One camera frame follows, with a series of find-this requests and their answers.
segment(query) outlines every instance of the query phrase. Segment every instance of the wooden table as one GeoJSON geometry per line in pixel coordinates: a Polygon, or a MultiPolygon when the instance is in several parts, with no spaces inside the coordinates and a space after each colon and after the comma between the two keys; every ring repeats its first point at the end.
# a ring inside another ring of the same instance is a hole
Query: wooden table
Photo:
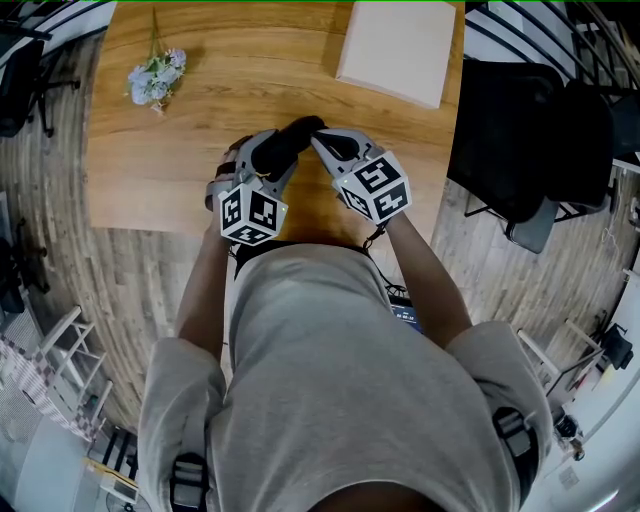
{"type": "MultiPolygon", "coordinates": [[[[89,126],[94,227],[201,234],[205,185],[243,135],[315,114],[393,150],[409,174],[409,215],[427,240],[438,213],[456,122],[464,40],[457,8],[447,80],[427,110],[334,79],[352,4],[155,4],[162,41],[187,53],[187,73],[164,116],[134,105],[127,75],[149,54],[152,5],[120,3],[106,34],[89,126]]],[[[336,199],[312,149],[285,191],[281,238],[361,244],[372,226],[336,199]]]]}

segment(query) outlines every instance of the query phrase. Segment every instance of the buckle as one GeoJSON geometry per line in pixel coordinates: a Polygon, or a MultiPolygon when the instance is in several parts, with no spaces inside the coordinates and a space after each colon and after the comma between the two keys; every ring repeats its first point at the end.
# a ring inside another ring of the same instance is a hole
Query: buckle
{"type": "Polygon", "coordinates": [[[178,457],[173,465],[170,487],[174,512],[205,512],[205,497],[209,490],[206,461],[194,453],[178,457]]]}
{"type": "Polygon", "coordinates": [[[520,457],[531,449],[531,438],[524,417],[515,409],[500,408],[493,416],[498,436],[504,439],[514,457],[520,457]]]}

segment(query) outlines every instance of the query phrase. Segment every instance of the grey t-shirt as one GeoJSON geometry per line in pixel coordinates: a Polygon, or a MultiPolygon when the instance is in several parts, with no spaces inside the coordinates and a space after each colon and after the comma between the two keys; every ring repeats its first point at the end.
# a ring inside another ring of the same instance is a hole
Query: grey t-shirt
{"type": "Polygon", "coordinates": [[[228,388],[214,358],[187,341],[154,347],[139,429],[154,511],[170,510],[175,458],[205,443],[210,512],[306,512],[370,481],[448,512],[518,509],[492,411],[528,418],[541,463],[551,418],[507,324],[477,325],[444,351],[392,314],[368,258],[336,247],[273,250],[249,261],[237,286],[228,388]]]}

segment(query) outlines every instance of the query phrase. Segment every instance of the black chair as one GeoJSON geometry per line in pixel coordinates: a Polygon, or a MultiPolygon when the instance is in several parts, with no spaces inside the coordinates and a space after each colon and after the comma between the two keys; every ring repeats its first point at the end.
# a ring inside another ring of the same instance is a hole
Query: black chair
{"type": "Polygon", "coordinates": [[[44,42],[33,41],[13,52],[7,61],[0,83],[0,137],[14,137],[25,122],[31,122],[36,104],[44,133],[53,136],[53,128],[47,126],[46,92],[65,85],[80,88],[77,80],[49,82],[57,58],[41,66],[43,50],[44,42]]]}
{"type": "Polygon", "coordinates": [[[543,64],[465,60],[448,177],[486,205],[465,216],[494,213],[539,253],[554,222],[606,206],[612,160],[611,113],[593,89],[564,87],[543,64]]]}
{"type": "Polygon", "coordinates": [[[49,291],[49,284],[38,277],[37,259],[46,257],[47,250],[39,248],[26,251],[23,245],[22,229],[26,222],[22,219],[16,229],[16,243],[11,246],[5,238],[0,238],[0,307],[7,313],[20,314],[24,311],[24,301],[20,285],[34,286],[42,293],[49,291]]]}

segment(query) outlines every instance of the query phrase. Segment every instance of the white flower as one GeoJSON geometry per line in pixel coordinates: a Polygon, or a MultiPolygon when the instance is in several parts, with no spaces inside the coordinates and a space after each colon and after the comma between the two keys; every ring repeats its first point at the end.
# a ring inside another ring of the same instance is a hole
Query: white flower
{"type": "Polygon", "coordinates": [[[155,81],[171,85],[181,76],[182,73],[178,69],[168,66],[156,73],[155,81]]]}
{"type": "Polygon", "coordinates": [[[147,71],[144,66],[136,66],[131,73],[129,73],[129,82],[132,85],[146,86],[153,78],[153,73],[147,71]]]}
{"type": "Polygon", "coordinates": [[[184,71],[184,67],[187,65],[187,54],[184,53],[184,50],[171,48],[167,50],[167,55],[171,58],[171,65],[174,68],[179,68],[184,71]]]}
{"type": "Polygon", "coordinates": [[[149,94],[149,88],[146,85],[141,85],[134,82],[131,86],[131,99],[136,105],[144,105],[151,101],[151,95],[149,94]]]}
{"type": "Polygon", "coordinates": [[[169,92],[169,86],[164,82],[157,82],[151,87],[151,98],[154,100],[161,100],[169,92]]]}

